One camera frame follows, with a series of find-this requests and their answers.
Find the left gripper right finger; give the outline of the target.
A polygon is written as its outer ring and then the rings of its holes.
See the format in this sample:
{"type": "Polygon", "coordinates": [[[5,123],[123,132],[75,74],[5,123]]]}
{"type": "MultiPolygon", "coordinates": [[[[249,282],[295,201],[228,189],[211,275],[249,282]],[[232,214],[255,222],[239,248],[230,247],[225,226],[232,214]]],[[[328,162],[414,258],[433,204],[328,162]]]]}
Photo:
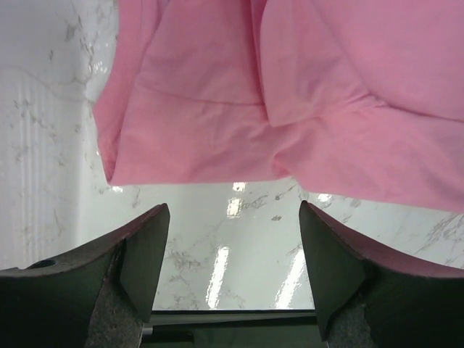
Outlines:
{"type": "Polygon", "coordinates": [[[461,347],[463,271],[405,254],[303,202],[299,225],[330,347],[461,347]]]}

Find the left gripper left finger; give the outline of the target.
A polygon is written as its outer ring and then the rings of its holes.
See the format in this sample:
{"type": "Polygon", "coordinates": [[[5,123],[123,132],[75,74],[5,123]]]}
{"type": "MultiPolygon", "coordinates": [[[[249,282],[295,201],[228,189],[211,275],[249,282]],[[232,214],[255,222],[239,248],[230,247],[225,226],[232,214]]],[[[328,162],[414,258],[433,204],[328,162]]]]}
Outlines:
{"type": "Polygon", "coordinates": [[[170,224],[166,204],[75,249],[1,272],[3,347],[138,347],[170,224]]]}

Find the pink t-shirt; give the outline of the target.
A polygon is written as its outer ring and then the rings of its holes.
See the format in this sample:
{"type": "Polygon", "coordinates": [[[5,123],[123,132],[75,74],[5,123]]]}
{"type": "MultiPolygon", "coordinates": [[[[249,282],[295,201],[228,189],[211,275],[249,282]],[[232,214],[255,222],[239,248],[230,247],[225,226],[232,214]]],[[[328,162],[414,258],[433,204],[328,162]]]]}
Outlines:
{"type": "Polygon", "coordinates": [[[120,1],[107,182],[295,178],[463,211],[461,1],[120,1]]]}

